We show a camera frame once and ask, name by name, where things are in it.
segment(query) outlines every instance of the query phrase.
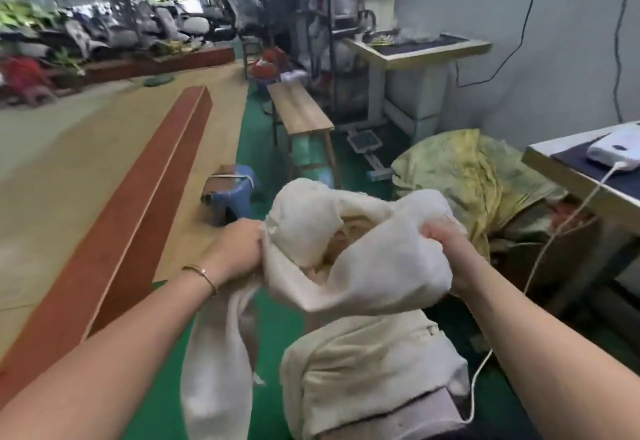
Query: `white electronic device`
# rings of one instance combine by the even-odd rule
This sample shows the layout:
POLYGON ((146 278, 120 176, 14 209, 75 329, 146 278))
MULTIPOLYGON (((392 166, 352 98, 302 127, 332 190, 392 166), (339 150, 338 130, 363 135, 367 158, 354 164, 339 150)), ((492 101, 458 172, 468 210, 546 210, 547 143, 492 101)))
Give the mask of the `white electronic device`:
POLYGON ((640 126, 623 126, 587 148, 587 158, 621 171, 640 166, 640 126))

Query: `black cable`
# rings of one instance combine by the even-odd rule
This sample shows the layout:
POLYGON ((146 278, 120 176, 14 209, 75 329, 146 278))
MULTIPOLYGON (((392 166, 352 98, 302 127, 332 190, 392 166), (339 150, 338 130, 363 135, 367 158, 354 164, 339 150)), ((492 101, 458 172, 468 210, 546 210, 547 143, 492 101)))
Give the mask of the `black cable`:
POLYGON ((522 32, 520 33, 520 43, 514 49, 514 51, 512 53, 510 53, 505 60, 502 61, 502 64, 500 64, 500 66, 498 66, 498 69, 495 70, 495 72, 493 73, 492 77, 490 77, 489 79, 477 80, 476 82, 468 82, 467 84, 460 85, 460 68, 458 67, 458 61, 456 61, 456 86, 458 88, 468 88, 469 86, 475 86, 476 84, 484 84, 485 82, 489 82, 490 80, 492 80, 498 74, 498 72, 500 72, 500 69, 502 69, 504 67, 504 65, 507 63, 507 61, 517 51, 519 51, 520 47, 522 47, 522 44, 524 43, 524 34, 525 34, 525 31, 527 30, 527 24, 529 23, 529 15, 531 15, 531 9, 532 8, 533 8, 533 0, 530 0, 529 1, 529 8, 527 9, 527 14, 524 17, 524 23, 522 24, 522 32))
POLYGON ((618 22, 616 23, 616 32, 613 37, 613 53, 616 56, 616 81, 613 85, 613 106, 616 108, 618 123, 623 123, 622 111, 620 111, 620 99, 618 96, 620 78, 622 77, 622 61, 620 60, 620 29, 622 29, 622 20, 624 19, 625 12, 627 11, 628 1, 629 0, 622 0, 620 5, 620 15, 618 15, 618 22))

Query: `hand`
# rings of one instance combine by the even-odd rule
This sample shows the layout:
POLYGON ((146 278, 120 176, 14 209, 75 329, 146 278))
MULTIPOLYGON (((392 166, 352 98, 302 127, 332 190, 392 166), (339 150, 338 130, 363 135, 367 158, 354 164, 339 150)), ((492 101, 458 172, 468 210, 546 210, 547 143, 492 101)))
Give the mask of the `hand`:
POLYGON ((479 275, 478 270, 488 263, 448 217, 437 217, 424 222, 420 227, 420 233, 442 245, 442 251, 453 272, 451 289, 464 300, 472 287, 471 282, 479 275))
POLYGON ((262 221, 238 219, 222 230, 199 265, 214 285, 249 274, 262 262, 262 221))

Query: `wall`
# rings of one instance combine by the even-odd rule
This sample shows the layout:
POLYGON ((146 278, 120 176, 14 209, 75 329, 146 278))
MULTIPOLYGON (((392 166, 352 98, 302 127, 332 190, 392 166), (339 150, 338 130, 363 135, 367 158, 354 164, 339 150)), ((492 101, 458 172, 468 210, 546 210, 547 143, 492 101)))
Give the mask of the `wall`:
MULTIPOLYGON (((621 32, 620 101, 626 120, 639 119, 640 19, 629 0, 621 32)), ((457 89, 450 81, 441 129, 480 127, 490 136, 527 144, 616 123, 612 103, 613 34, 621 0, 535 0, 524 46, 498 76, 457 89)), ((448 31, 494 43, 487 55, 460 62, 464 84, 489 77, 518 44, 529 0, 396 0, 400 24, 448 31)))

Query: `gold bracelet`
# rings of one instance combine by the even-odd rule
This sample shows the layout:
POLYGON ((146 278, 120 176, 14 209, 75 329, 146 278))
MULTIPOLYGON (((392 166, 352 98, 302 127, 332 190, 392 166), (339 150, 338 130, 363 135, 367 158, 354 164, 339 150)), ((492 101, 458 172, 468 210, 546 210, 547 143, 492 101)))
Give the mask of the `gold bracelet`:
POLYGON ((207 270, 204 270, 203 268, 199 268, 196 265, 184 265, 182 266, 181 270, 182 271, 189 270, 190 272, 196 272, 202 278, 204 278, 209 285, 211 285, 211 289, 213 290, 213 293, 211 294, 211 296, 215 297, 218 294, 218 288, 211 282, 211 280, 209 280, 209 276, 207 275, 207 270))

